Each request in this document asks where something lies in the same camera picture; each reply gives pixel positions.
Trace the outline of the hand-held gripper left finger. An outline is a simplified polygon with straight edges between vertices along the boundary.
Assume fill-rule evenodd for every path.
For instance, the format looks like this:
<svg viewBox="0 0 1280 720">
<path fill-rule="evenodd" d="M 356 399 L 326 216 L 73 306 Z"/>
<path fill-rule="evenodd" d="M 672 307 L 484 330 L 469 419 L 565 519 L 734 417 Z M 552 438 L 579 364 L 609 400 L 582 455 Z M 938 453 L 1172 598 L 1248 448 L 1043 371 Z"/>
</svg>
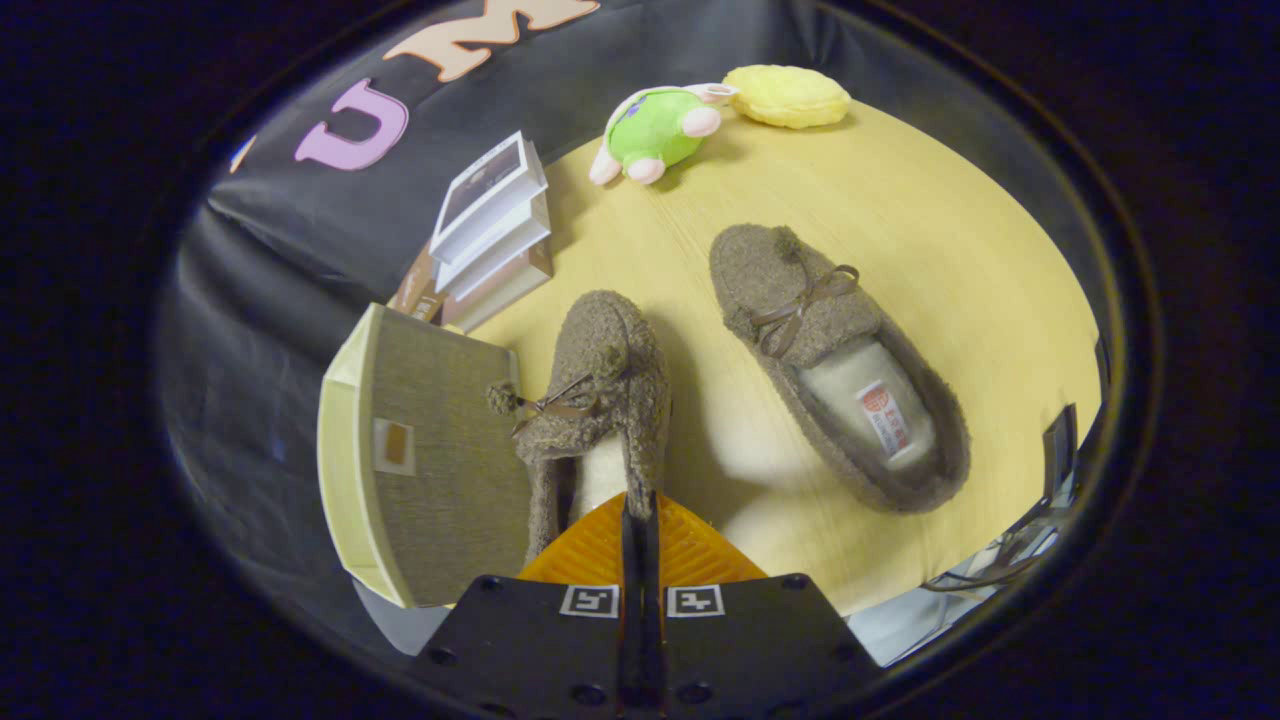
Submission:
<svg viewBox="0 0 1280 720">
<path fill-rule="evenodd" d="M 481 575 L 410 665 L 467 717 L 617 719 L 625 497 L 580 518 L 529 577 Z"/>
</svg>

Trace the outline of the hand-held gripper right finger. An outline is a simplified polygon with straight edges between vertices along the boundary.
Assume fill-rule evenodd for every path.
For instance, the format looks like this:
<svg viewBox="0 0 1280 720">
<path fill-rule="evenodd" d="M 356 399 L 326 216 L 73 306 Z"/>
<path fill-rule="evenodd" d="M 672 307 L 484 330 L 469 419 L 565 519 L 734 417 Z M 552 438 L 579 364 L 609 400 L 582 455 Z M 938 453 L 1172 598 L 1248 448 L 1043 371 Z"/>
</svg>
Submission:
<svg viewBox="0 0 1280 720">
<path fill-rule="evenodd" d="M 808 574 L 767 574 L 664 496 L 654 521 L 662 717 L 819 717 L 879 680 L 879 664 Z"/>
</svg>

